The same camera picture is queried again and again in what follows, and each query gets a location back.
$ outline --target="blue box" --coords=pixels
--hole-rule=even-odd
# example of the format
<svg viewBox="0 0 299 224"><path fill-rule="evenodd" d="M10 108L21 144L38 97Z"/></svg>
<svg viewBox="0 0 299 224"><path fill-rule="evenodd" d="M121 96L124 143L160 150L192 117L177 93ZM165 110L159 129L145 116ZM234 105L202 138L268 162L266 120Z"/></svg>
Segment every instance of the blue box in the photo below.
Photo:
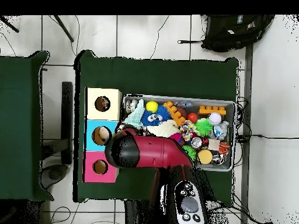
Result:
<svg viewBox="0 0 299 224"><path fill-rule="evenodd" d="M95 128L105 126L113 134L118 121L108 120L87 120L87 132L86 132L86 151L105 151L104 145L97 145L92 140L92 133Z"/></svg>

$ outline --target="green spiky ball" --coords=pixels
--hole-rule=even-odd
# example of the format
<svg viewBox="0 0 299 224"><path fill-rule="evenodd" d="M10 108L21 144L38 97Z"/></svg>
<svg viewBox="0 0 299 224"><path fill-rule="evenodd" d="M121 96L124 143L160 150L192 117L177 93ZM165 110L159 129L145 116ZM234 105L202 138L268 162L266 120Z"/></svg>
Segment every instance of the green spiky ball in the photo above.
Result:
<svg viewBox="0 0 299 224"><path fill-rule="evenodd" d="M213 129L210 120L207 118L201 118L194 124L194 126L202 137L207 136Z"/></svg>
<svg viewBox="0 0 299 224"><path fill-rule="evenodd" d="M196 151L191 147L191 146L188 146L188 145L183 145L182 148L187 151L187 154L190 156L190 158L192 160L195 160L196 159Z"/></svg>

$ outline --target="white controller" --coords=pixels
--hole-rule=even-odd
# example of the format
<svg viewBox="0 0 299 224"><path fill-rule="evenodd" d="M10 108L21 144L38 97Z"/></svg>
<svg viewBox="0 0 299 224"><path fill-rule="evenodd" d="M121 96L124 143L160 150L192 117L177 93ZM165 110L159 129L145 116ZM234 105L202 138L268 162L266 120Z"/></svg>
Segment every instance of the white controller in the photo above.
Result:
<svg viewBox="0 0 299 224"><path fill-rule="evenodd" d="M179 224L205 224L199 192L191 182L184 180L175 186L175 207Z"/></svg>

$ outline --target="black backpack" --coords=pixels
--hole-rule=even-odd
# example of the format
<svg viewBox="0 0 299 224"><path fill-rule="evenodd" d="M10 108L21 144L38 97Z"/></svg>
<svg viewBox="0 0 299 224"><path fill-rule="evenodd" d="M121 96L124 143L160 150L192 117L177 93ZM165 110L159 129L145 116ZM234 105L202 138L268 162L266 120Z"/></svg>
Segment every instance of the black backpack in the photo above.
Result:
<svg viewBox="0 0 299 224"><path fill-rule="evenodd" d="M206 15L202 48L224 53L259 41L275 15Z"/></svg>

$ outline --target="gray plastic bin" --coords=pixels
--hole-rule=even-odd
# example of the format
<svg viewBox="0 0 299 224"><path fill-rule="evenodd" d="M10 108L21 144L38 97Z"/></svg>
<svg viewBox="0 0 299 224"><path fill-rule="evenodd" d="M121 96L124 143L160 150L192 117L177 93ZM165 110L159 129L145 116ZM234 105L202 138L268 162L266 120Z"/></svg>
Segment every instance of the gray plastic bin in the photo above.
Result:
<svg viewBox="0 0 299 224"><path fill-rule="evenodd" d="M127 100L144 100L144 104L147 102L154 100L158 104L164 104L169 100L174 104L177 102L178 104L181 102L190 102L192 106L184 107L187 113L194 112L197 114L199 118L207 117L207 115L199 115L198 110L199 106L218 106L225 107L227 113L222 117L223 120L229 122L228 133L225 137L226 142L230 145L229 153L226 157L225 162L220 165L215 164L202 164L200 168L209 171L219 171L219 172L227 172L230 171L234 166L234 157L235 157L235 137L236 137L236 120L237 120L237 105L233 101L225 101L225 100L204 100L204 99L192 99L192 98L181 98L181 97L169 97L169 96L153 96L153 95L145 95L145 94L125 94L123 97L122 103L122 117L123 121L126 117L125 111L125 103Z"/></svg>

